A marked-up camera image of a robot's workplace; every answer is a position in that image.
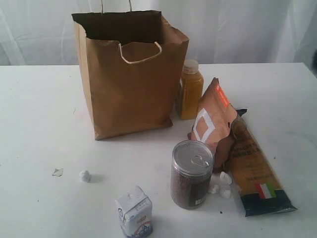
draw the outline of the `small carton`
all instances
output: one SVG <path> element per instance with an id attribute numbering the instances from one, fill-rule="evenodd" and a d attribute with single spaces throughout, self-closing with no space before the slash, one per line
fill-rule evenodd
<path id="1" fill-rule="evenodd" d="M 152 233 L 152 202 L 139 186 L 115 201 L 121 229 L 128 238 L 143 238 Z"/>

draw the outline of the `white backdrop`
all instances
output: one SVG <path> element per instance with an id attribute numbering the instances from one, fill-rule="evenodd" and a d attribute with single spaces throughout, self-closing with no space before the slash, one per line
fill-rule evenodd
<path id="1" fill-rule="evenodd" d="M 103 0 L 128 11 L 128 0 Z M 160 10 L 190 38 L 200 63 L 299 62 L 317 49 L 316 0 L 132 0 Z M 100 0 L 0 0 L 0 65 L 77 64 L 72 13 L 100 12 Z"/>

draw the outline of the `white table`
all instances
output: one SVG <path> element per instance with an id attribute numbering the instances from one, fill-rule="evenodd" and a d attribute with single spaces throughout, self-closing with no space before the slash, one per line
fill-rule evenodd
<path id="1" fill-rule="evenodd" d="M 248 108 L 244 118 L 298 211 L 245 218 L 239 199 L 219 195 L 181 209 L 169 195 L 171 152 L 192 120 L 174 115 L 171 128 L 95 141 L 78 66 L 2 66 L 0 237 L 122 238 L 114 200 L 135 185 L 153 202 L 152 238 L 316 237 L 317 79 L 302 63 L 200 71 L 205 88 L 217 76 L 233 106 Z M 92 183 L 79 181 L 81 170 Z"/>

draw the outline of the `tin can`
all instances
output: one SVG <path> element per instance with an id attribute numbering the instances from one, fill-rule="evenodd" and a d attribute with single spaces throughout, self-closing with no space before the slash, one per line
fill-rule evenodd
<path id="1" fill-rule="evenodd" d="M 144 238 L 152 233 L 152 202 L 139 186 L 119 197 L 115 204 L 127 238 Z"/>
<path id="2" fill-rule="evenodd" d="M 180 207 L 192 209 L 206 199 L 214 154 L 207 145 L 196 140 L 178 143 L 172 153 L 170 194 Z"/>

